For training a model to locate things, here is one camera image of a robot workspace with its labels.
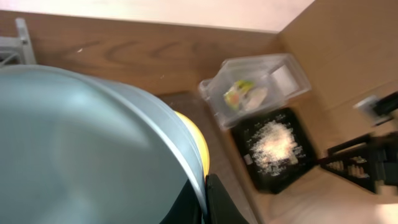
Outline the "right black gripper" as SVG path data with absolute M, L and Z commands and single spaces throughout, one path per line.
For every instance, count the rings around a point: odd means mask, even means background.
M 362 135 L 327 150 L 320 167 L 372 193 L 397 187 L 397 132 Z

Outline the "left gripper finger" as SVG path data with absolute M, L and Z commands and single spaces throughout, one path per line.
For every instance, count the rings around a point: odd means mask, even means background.
M 206 177 L 206 200 L 208 217 L 205 223 L 248 224 L 216 174 Z

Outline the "yellow plate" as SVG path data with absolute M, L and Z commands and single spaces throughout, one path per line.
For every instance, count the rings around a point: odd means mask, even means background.
M 208 150 L 206 139 L 202 134 L 202 132 L 200 131 L 200 129 L 196 126 L 196 124 L 192 120 L 190 120 L 184 114 L 181 114 L 177 111 L 175 113 L 183 121 L 183 123 L 188 128 L 190 134 L 193 136 L 195 140 L 195 143 L 200 153 L 201 163 L 203 165 L 204 177 L 206 177 L 210 171 L 210 153 Z

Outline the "green orange snack wrapper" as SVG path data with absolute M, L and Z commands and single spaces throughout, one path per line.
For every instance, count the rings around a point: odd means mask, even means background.
M 249 80 L 238 80 L 223 95 L 225 103 L 233 110 L 237 110 L 244 96 L 253 88 L 254 83 Z

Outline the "white tissue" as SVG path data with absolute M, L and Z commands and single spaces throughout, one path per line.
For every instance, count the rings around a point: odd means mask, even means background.
M 258 108 L 267 97 L 267 88 L 255 88 L 249 91 L 243 101 L 243 108 L 251 111 Z

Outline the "light blue bowl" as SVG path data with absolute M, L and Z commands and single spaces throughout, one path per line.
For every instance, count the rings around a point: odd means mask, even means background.
M 156 96 L 54 67 L 1 69 L 2 223 L 193 223 L 199 149 Z

